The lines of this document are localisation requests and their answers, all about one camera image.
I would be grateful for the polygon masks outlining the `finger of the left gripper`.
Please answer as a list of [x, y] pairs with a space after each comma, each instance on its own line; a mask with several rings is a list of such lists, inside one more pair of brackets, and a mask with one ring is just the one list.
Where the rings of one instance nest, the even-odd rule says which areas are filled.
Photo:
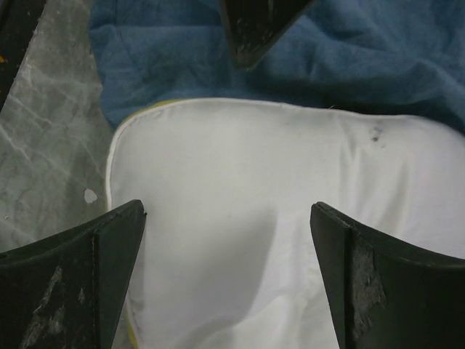
[[219, 1], [235, 68], [253, 68], [313, 4], [312, 0]]

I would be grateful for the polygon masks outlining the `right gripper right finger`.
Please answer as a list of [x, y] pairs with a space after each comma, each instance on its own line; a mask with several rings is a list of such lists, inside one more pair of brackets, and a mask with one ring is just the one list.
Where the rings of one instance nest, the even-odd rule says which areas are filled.
[[323, 202], [312, 205], [310, 228], [340, 348], [464, 347], [464, 260]]

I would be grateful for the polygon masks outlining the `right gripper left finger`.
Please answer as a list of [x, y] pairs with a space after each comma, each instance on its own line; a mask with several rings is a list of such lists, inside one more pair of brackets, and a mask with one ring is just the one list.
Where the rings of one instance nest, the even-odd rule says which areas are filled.
[[1, 253], [1, 347], [111, 348], [145, 222], [132, 200]]

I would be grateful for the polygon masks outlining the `blue pillowcase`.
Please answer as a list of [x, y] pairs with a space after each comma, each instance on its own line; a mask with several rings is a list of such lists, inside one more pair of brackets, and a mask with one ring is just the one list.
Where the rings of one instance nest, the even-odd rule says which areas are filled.
[[244, 71], [216, 1], [96, 1], [89, 40], [113, 127], [165, 100], [228, 97], [464, 130], [462, 1], [317, 1]]

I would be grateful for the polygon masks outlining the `white pillow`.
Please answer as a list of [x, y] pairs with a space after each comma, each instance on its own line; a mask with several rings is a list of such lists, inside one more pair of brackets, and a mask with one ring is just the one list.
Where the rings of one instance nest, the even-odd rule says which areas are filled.
[[160, 103], [117, 128], [106, 196], [147, 214], [126, 296], [136, 348], [336, 348], [310, 232], [318, 201], [464, 256], [464, 137], [416, 116]]

